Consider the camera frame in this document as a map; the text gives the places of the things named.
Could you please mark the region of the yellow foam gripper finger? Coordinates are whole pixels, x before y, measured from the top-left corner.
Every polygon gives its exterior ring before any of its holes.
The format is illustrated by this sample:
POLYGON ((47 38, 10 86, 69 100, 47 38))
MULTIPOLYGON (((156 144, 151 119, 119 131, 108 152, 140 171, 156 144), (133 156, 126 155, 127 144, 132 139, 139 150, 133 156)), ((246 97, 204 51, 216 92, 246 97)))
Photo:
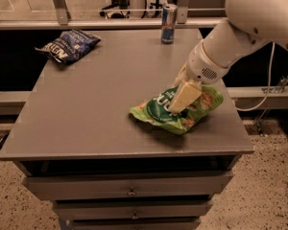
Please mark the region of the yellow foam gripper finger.
POLYGON ((199 82, 183 81, 170 102, 168 110, 171 113, 181 113, 186 107, 202 95, 202 85, 199 82))
POLYGON ((184 63, 178 75, 176 76, 175 81, 174 81, 175 86, 179 86, 183 81, 189 81, 189 76, 187 74, 186 66, 187 64, 184 63))

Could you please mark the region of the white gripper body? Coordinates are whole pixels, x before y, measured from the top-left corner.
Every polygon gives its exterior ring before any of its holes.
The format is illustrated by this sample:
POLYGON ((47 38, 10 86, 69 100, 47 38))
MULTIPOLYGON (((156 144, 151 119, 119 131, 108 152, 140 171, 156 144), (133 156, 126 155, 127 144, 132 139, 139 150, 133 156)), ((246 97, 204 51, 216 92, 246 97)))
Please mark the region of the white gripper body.
POLYGON ((207 56, 203 40, 194 47, 186 61, 188 77, 195 81, 201 81, 203 84, 213 84, 227 72, 228 68, 217 65, 207 56))

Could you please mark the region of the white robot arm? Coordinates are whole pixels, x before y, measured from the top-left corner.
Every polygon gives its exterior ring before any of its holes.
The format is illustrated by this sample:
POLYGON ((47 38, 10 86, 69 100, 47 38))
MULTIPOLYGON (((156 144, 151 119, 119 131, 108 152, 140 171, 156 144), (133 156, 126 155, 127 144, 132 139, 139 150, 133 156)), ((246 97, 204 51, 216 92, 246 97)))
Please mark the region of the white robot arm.
POLYGON ((168 110, 180 113, 221 79, 240 58, 273 42, 288 52, 288 0, 226 0, 226 18, 189 54, 168 110))

